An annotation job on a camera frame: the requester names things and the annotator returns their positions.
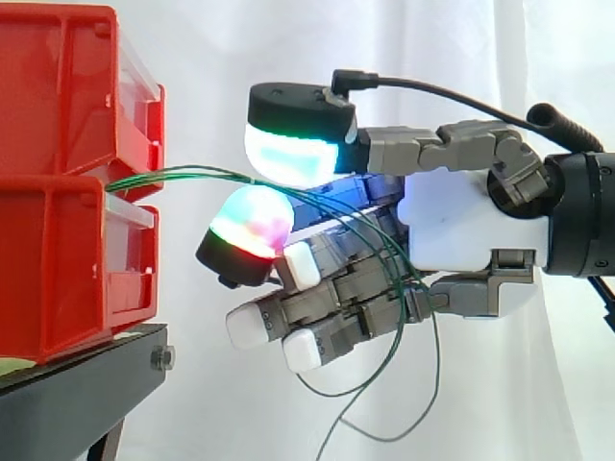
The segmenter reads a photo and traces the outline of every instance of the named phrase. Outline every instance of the green wire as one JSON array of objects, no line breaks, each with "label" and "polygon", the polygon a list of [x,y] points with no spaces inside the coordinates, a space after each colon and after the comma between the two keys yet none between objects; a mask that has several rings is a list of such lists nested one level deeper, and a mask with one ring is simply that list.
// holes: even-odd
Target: green wire
[{"label": "green wire", "polygon": [[[179,168],[181,168],[181,167],[166,169],[166,171],[176,170],[176,169],[179,169]],[[300,380],[307,386],[308,389],[310,389],[312,392],[314,392],[314,393],[316,393],[316,394],[318,394],[318,395],[320,395],[322,397],[331,397],[331,398],[344,397],[344,396],[353,394],[354,392],[360,390],[361,388],[363,388],[365,386],[369,386],[374,380],[376,380],[378,378],[378,376],[381,374],[381,372],[384,370],[384,368],[386,368],[388,363],[392,360],[394,354],[396,353],[396,351],[399,348],[399,345],[401,343],[401,336],[403,334],[404,325],[406,323],[406,306],[404,304],[404,287],[399,282],[399,280],[401,278],[401,275],[399,273],[399,268],[397,267],[397,263],[395,262],[394,255],[391,253],[390,248],[388,248],[386,240],[388,240],[390,243],[392,243],[394,246],[396,246],[397,249],[398,249],[399,254],[401,256],[404,256],[404,252],[397,245],[397,242],[395,242],[393,239],[391,239],[390,236],[387,235],[386,233],[384,233],[380,228],[374,226],[365,217],[365,215],[362,212],[360,212],[360,210],[354,208],[354,210],[356,210],[357,212],[359,212],[363,216],[363,219],[359,219],[359,221],[364,222],[364,224],[366,224],[367,226],[369,226],[372,229],[374,229],[381,236],[381,238],[382,238],[382,240],[383,240],[383,242],[385,244],[386,249],[388,250],[389,254],[391,255],[392,262],[393,262],[393,267],[395,268],[395,271],[396,271],[396,276],[397,277],[393,277],[391,275],[390,271],[388,270],[388,266],[386,265],[384,260],[381,258],[380,251],[377,250],[375,247],[373,247],[365,239],[365,237],[363,237],[360,234],[360,232],[358,232],[354,228],[350,227],[339,216],[333,215],[329,210],[325,209],[321,204],[318,204],[317,202],[315,202],[315,200],[311,200],[311,198],[313,198],[313,197],[321,198],[321,199],[325,198],[325,197],[320,197],[320,196],[318,196],[318,194],[313,194],[313,193],[308,193],[308,194],[306,194],[306,196],[302,196],[305,193],[305,191],[299,191],[299,190],[296,190],[296,189],[290,189],[288,187],[278,186],[276,184],[272,184],[272,183],[269,183],[269,182],[254,181],[254,180],[252,180],[252,179],[250,179],[248,177],[244,177],[242,175],[237,175],[234,172],[230,172],[228,170],[223,170],[221,168],[206,167],[206,166],[199,166],[199,165],[192,165],[192,166],[190,166],[190,168],[198,168],[198,169],[204,169],[204,170],[213,170],[213,171],[223,172],[225,174],[234,176],[233,178],[227,178],[227,177],[223,178],[223,179],[228,179],[230,181],[244,182],[244,183],[250,182],[250,183],[259,184],[259,185],[266,185],[266,186],[272,187],[272,188],[274,188],[276,190],[279,190],[282,193],[285,193],[287,195],[295,197],[298,200],[301,200],[302,202],[304,202],[304,203],[306,203],[308,205],[315,206],[316,208],[320,209],[321,211],[324,211],[326,214],[331,216],[331,218],[333,218],[333,219],[337,220],[338,222],[340,222],[349,231],[351,231],[358,238],[360,238],[368,246],[368,248],[370,248],[374,252],[376,257],[379,259],[379,262],[381,263],[382,267],[384,268],[385,272],[387,273],[387,275],[391,279],[391,282],[396,287],[398,299],[400,300],[400,306],[401,306],[401,312],[400,312],[400,319],[399,319],[399,322],[398,322],[397,334],[396,334],[396,337],[394,338],[394,341],[393,341],[393,343],[392,343],[392,345],[391,345],[391,347],[389,349],[389,352],[388,352],[386,358],[381,363],[380,367],[378,367],[378,369],[373,374],[371,374],[370,377],[368,377],[365,381],[363,381],[359,385],[353,387],[352,389],[349,389],[349,390],[344,391],[344,392],[336,393],[336,394],[326,394],[326,393],[323,393],[323,392],[321,392],[321,391],[319,391],[317,389],[314,389],[313,387],[311,387],[308,383],[306,383],[300,377]],[[139,187],[139,186],[145,185],[147,183],[151,183],[151,182],[154,182],[154,181],[160,181],[160,180],[163,180],[163,181],[174,181],[174,180],[183,180],[183,179],[220,178],[218,175],[206,175],[206,174],[203,174],[203,173],[182,173],[182,174],[166,173],[164,175],[160,175],[159,172],[161,172],[161,171],[153,172],[153,173],[149,173],[149,174],[144,174],[144,175],[138,175],[138,177],[131,178],[131,179],[134,179],[134,181],[130,181],[130,182],[126,182],[125,180],[121,180],[119,182],[114,182],[114,183],[110,184],[110,186],[108,187],[108,191],[109,192],[116,191],[116,190],[119,190],[121,188],[126,188],[126,187],[130,187],[130,188],[132,188],[132,187]],[[329,209],[337,210],[338,212],[340,211],[338,208],[334,208],[332,206],[328,206],[328,208]]]},{"label": "green wire", "polygon": [[[176,171],[182,171],[185,169],[199,169],[199,170],[207,170],[207,171],[211,171],[214,172],[216,174],[204,174],[204,173],[175,173]],[[348,204],[345,204],[339,200],[336,200],[332,197],[327,197],[327,196],[321,196],[320,194],[314,193],[314,192],[309,192],[309,191],[301,191],[301,190],[297,190],[297,189],[291,189],[288,187],[283,187],[283,186],[278,186],[276,184],[272,184],[270,182],[265,182],[265,181],[256,181],[253,180],[247,176],[244,175],[240,175],[237,174],[235,172],[229,171],[229,170],[225,170],[223,168],[217,168],[217,167],[208,167],[208,166],[203,166],[203,165],[184,165],[184,166],[177,166],[177,167],[170,167],[170,168],[164,168],[161,170],[158,170],[156,172],[152,172],[152,173],[146,173],[146,174],[141,174],[141,175],[134,175],[132,177],[129,177],[127,179],[124,180],[120,180],[118,182],[113,182],[112,184],[109,184],[109,186],[107,187],[107,190],[109,192],[114,192],[114,191],[119,191],[122,189],[129,189],[129,188],[135,188],[135,187],[140,187],[143,185],[147,185],[153,182],[163,182],[163,181],[175,181],[175,180],[184,180],[184,179],[204,179],[204,178],[212,178],[212,179],[221,179],[221,180],[225,180],[225,181],[232,181],[232,182],[243,182],[243,183],[254,183],[254,184],[259,184],[259,185],[266,185],[269,186],[271,188],[274,188],[276,190],[279,190],[280,192],[289,195],[291,197],[296,198],[297,200],[300,200],[302,202],[304,202],[305,204],[311,205],[316,207],[317,209],[319,209],[320,211],[324,211],[328,216],[330,216],[332,219],[335,219],[336,221],[338,221],[340,224],[342,224],[344,227],[346,227],[346,229],[348,229],[349,231],[353,232],[357,237],[359,237],[367,246],[368,248],[370,248],[373,252],[374,255],[379,259],[383,270],[386,272],[386,274],[388,275],[388,277],[391,279],[391,282],[393,283],[393,285],[395,286],[395,289],[397,291],[397,295],[398,298],[400,300],[400,305],[401,305],[401,312],[400,312],[400,319],[398,322],[398,328],[397,328],[397,332],[395,335],[395,338],[393,340],[393,343],[391,344],[391,347],[389,349],[389,352],[387,354],[387,356],[385,357],[384,361],[382,362],[382,364],[379,366],[379,368],[369,377],[367,378],[363,383],[359,384],[359,386],[356,386],[355,388],[343,392],[343,393],[337,393],[337,394],[327,394],[327,393],[323,393],[313,387],[311,387],[301,376],[298,376],[298,378],[304,383],[304,385],[306,385],[306,387],[311,390],[312,392],[322,396],[322,397],[342,397],[342,396],[346,396],[349,394],[352,394],[354,392],[357,392],[352,398],[351,400],[346,404],[346,406],[342,409],[342,411],[339,413],[339,415],[337,416],[337,418],[335,418],[335,420],[332,423],[332,426],[330,427],[327,436],[325,438],[325,440],[323,441],[319,451],[318,451],[318,455],[316,457],[316,460],[320,460],[322,457],[322,454],[324,453],[325,448],[327,447],[332,434],[335,430],[335,428],[337,427],[337,425],[339,423],[343,423],[345,425],[347,425],[348,427],[352,428],[353,430],[361,433],[362,435],[372,439],[372,440],[376,440],[378,442],[395,442],[398,440],[401,440],[402,438],[406,437],[410,432],[412,432],[412,430],[414,430],[421,422],[423,422],[425,420],[425,418],[428,416],[428,414],[431,411],[431,408],[433,407],[435,400],[437,398],[438,395],[438,391],[439,391],[439,383],[440,383],[440,342],[439,342],[439,333],[438,333],[438,329],[437,329],[437,323],[436,323],[436,319],[435,319],[435,314],[433,312],[433,309],[431,309],[431,317],[432,317],[432,321],[433,321],[433,331],[434,331],[434,338],[435,338],[435,344],[436,344],[436,377],[435,377],[435,387],[434,387],[434,393],[433,396],[427,406],[427,408],[425,409],[425,411],[422,413],[422,415],[416,420],[416,422],[409,427],[408,429],[406,429],[405,431],[403,431],[401,434],[399,434],[398,436],[395,437],[378,437],[378,436],[374,436],[372,434],[370,434],[369,432],[365,431],[364,429],[361,429],[360,427],[354,425],[353,423],[347,421],[344,419],[344,416],[346,415],[346,413],[348,412],[348,410],[350,410],[350,408],[352,408],[352,406],[355,404],[355,402],[358,400],[358,398],[362,395],[363,392],[365,392],[369,386],[372,384],[372,382],[374,382],[379,376],[380,374],[383,372],[383,370],[386,368],[386,366],[390,363],[390,361],[392,360],[393,356],[395,355],[395,353],[397,352],[397,349],[399,348],[399,345],[401,343],[401,339],[402,339],[402,334],[404,331],[404,326],[406,323],[406,305],[404,303],[404,285],[401,281],[401,275],[399,272],[399,267],[397,266],[397,262],[395,261],[395,255],[393,255],[392,251],[391,251],[391,247],[393,248],[393,250],[395,250],[398,255],[400,255],[402,257],[402,261],[405,264],[405,267],[407,269],[407,271],[409,273],[412,274],[412,276],[419,282],[420,286],[423,289],[427,289],[427,286],[421,281],[421,277],[418,274],[418,272],[416,271],[416,269],[412,266],[412,264],[409,261],[409,258],[406,255],[406,252],[404,252],[404,250],[399,246],[399,244],[392,239],[389,235],[387,235],[386,233],[384,233],[380,228],[378,228],[377,226],[375,226],[371,221],[369,221],[369,219],[365,216],[365,214],[360,211],[359,209],[350,206]],[[340,216],[334,214],[333,212],[337,212],[340,213],[342,216],[343,215],[349,215],[349,213],[344,213],[340,208],[336,207],[336,206],[330,206],[330,205],[324,205],[318,202],[318,200],[327,200],[329,202],[333,202],[336,203],[340,206],[345,206],[346,208],[348,208],[351,212],[358,214],[358,216],[360,216],[360,218],[357,218],[355,216],[353,216],[354,219],[358,219],[360,222],[362,222],[363,224],[365,224],[366,226],[370,227],[371,229],[373,229],[374,231],[376,231],[378,233],[378,235],[381,237],[382,239],[382,243],[384,244],[384,248],[387,250],[387,252],[389,253],[390,257],[391,257],[391,261],[393,262],[393,267],[395,268],[395,272],[396,272],[396,278],[393,277],[393,275],[391,274],[388,266],[386,265],[385,261],[382,259],[380,252],[381,250],[377,250],[373,245],[371,245],[367,239],[365,237],[363,237],[360,232],[356,231],[354,228],[352,228],[350,225],[348,225],[346,222],[344,222]],[[428,303],[431,306],[431,300],[428,297]]]}]

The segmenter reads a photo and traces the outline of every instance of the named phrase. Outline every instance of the red storage drawer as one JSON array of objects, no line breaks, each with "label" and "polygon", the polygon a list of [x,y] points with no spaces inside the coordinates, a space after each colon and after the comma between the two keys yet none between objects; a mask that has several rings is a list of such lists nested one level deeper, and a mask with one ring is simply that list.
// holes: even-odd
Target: red storage drawer
[{"label": "red storage drawer", "polygon": [[158,214],[95,178],[0,176],[0,357],[44,363],[157,310]]},{"label": "red storage drawer", "polygon": [[108,183],[163,167],[164,91],[113,9],[0,3],[0,69],[0,175]]}]

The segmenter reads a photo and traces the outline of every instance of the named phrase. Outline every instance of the black metal stand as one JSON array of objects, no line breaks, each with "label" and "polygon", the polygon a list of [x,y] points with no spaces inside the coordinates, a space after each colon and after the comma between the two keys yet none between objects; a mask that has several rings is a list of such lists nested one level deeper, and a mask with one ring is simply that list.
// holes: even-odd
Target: black metal stand
[{"label": "black metal stand", "polygon": [[124,417],[164,382],[166,325],[0,377],[0,459],[112,461]]},{"label": "black metal stand", "polygon": [[587,280],[603,299],[604,308],[608,311],[608,314],[604,316],[604,320],[608,323],[613,332],[615,332],[615,294],[613,294],[602,277],[588,277]]}]

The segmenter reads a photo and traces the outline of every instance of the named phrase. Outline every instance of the glowing fingertip sensor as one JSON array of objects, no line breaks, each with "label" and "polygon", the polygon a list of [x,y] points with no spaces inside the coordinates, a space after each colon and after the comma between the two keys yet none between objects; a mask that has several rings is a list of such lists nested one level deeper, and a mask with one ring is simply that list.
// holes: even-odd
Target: glowing fingertip sensor
[{"label": "glowing fingertip sensor", "polygon": [[245,149],[267,179],[311,188],[331,182],[340,149],[357,136],[355,106],[321,85],[264,83],[250,89]]},{"label": "glowing fingertip sensor", "polygon": [[310,188],[335,179],[338,146],[246,126],[245,149],[252,166],[272,182]]},{"label": "glowing fingertip sensor", "polygon": [[229,287],[262,285],[292,231],[288,199],[264,185],[236,190],[213,218],[196,257]]}]

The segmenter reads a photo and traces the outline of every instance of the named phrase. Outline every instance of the white backdrop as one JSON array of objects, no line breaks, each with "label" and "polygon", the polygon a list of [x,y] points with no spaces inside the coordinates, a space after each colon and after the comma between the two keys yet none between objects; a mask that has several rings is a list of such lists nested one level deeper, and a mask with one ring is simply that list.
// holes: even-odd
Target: white backdrop
[{"label": "white backdrop", "polygon": [[[615,63],[610,0],[123,0],[123,29],[167,89],[167,163],[250,172],[242,139],[250,85],[326,83],[336,67],[446,85],[523,115],[548,100],[608,145]],[[359,124],[435,128],[476,116],[453,103],[382,89],[358,95]],[[552,146],[537,143],[547,154]],[[193,254],[232,185],[169,184],[149,200],[162,215],[160,316],[176,369],[129,418],[119,459],[310,460],[343,401],[321,400],[286,370],[279,345],[233,350],[224,316],[256,290],[228,291]],[[610,459],[615,341],[585,284],[546,282],[497,322],[441,318],[443,384],[432,414],[406,440],[377,445],[340,427],[324,459]],[[341,389],[366,376],[391,338],[361,346],[310,379]],[[431,395],[429,324],[350,417],[387,435]],[[565,394],[575,422],[573,428]]]}]

